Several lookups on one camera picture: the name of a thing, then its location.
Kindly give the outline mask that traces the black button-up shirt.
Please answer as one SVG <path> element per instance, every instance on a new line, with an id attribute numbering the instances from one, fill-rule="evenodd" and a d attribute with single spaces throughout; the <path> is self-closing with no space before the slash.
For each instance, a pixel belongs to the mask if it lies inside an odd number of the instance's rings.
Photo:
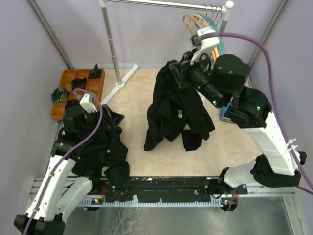
<path id="1" fill-rule="evenodd" d="M 98 191 L 102 184 L 100 177 L 105 174 L 108 181 L 117 188 L 130 176 L 130 166 L 126 161 L 127 147 L 122 143 L 122 129 L 101 121 L 91 141 L 82 150 L 72 172 L 78 177 L 92 180 L 92 191 Z"/>

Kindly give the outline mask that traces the black t-shirt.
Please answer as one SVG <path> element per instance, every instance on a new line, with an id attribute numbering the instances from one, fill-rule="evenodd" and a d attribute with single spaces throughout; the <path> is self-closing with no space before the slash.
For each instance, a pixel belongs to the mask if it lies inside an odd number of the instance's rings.
<path id="1" fill-rule="evenodd" d="M 163 139 L 179 135 L 186 151 L 197 150 L 215 130 L 211 116 L 193 87 L 180 89 L 167 62 L 156 76 L 153 101 L 147 110 L 148 130 L 144 151 L 153 150 Z"/>

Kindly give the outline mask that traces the white clothes rack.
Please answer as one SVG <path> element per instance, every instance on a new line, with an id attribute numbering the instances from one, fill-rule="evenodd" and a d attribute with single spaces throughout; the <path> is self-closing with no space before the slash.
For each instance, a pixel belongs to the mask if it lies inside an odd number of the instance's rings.
<path id="1" fill-rule="evenodd" d="M 202 10 L 205 12 L 216 12 L 220 13 L 222 16 L 222 23 L 220 26 L 220 32 L 224 32 L 231 10 L 234 7 L 234 2 L 229 0 L 225 3 L 224 6 L 218 7 L 218 6 L 200 6 L 200 5 L 194 5 L 194 4 L 185 4 L 185 3 L 174 3 L 174 2 L 166 2 L 166 1 L 157 1 L 157 0 L 122 0 L 122 3 L 132 3 L 132 4 L 141 4 L 141 5 L 152 5 L 152 6 L 161 6 L 161 7 L 171 7 L 171 8 L 181 8 L 181 9 L 191 9 L 191 10 Z M 112 37 L 112 31 L 110 26 L 110 21 L 108 17 L 108 11 L 107 11 L 107 2 L 105 0 L 100 0 L 99 5 L 102 11 L 103 20 L 105 23 L 105 29 L 108 37 L 108 42 L 110 46 L 111 56 L 112 56 L 112 62 L 113 67 L 115 70 L 116 75 L 116 83 L 115 87 L 111 90 L 111 92 L 102 100 L 102 104 L 107 104 L 109 101 L 113 99 L 113 97 L 125 87 L 125 84 L 128 82 L 128 80 L 137 72 L 138 65 L 135 64 L 133 67 L 129 70 L 129 72 L 124 76 L 121 77 L 118 60 L 117 60 L 117 54 L 114 47 L 113 37 Z"/>

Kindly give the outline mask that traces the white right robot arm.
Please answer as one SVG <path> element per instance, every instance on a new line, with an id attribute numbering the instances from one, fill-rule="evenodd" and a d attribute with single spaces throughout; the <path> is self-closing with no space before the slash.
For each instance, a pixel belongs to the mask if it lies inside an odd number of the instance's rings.
<path id="1" fill-rule="evenodd" d="M 180 61 L 169 64 L 179 87 L 193 87 L 215 107 L 227 107 L 225 116 L 249 134 L 262 151 L 247 164 L 224 168 L 217 180 L 219 190 L 228 194 L 250 183 L 269 188 L 297 187 L 306 153 L 284 139 L 264 93 L 245 85 L 249 65 L 235 55 L 224 54 L 206 69 L 208 59 L 192 62 L 191 56 L 187 52 Z"/>

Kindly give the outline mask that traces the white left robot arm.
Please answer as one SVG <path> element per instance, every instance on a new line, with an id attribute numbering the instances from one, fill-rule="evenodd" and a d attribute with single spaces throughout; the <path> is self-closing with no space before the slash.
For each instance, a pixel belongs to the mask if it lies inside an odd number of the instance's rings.
<path id="1" fill-rule="evenodd" d="M 88 194 L 106 191 L 100 181 L 106 176 L 115 187 L 130 175 L 127 147 L 122 143 L 123 114 L 107 105 L 85 110 L 67 105 L 63 127 L 53 144 L 48 169 L 25 214 L 14 226 L 24 235 L 61 235 L 76 205 Z"/>

